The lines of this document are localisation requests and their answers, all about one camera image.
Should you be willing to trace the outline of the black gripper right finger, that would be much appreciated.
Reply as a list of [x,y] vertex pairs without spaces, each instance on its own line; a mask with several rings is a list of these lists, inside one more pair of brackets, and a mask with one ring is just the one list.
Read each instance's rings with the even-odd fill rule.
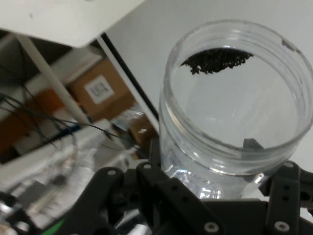
[[279,160],[251,178],[247,190],[259,189],[268,202],[245,203],[245,235],[311,235],[313,224],[300,209],[313,211],[313,174],[290,162],[296,145],[279,148]]

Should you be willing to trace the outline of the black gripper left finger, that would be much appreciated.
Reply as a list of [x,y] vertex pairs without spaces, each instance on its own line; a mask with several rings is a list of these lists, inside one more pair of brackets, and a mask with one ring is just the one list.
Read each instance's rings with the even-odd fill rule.
[[98,170],[58,229],[59,235],[116,235],[125,211],[137,209],[154,235],[224,235],[226,227],[180,180],[161,170],[158,139],[148,160],[126,172]]

